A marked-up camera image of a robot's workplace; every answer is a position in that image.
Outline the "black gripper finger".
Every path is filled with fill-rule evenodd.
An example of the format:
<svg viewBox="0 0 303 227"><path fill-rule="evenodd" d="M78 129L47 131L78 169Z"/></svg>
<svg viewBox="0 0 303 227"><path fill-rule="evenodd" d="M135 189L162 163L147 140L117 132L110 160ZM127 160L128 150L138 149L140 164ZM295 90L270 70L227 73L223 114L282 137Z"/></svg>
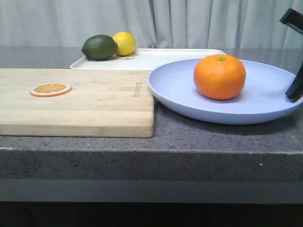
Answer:
<svg viewBox="0 0 303 227"><path fill-rule="evenodd" d="M296 10L289 8L281 17L280 22L303 34L303 15ZM301 64L285 95L293 103L303 96L303 64Z"/></svg>

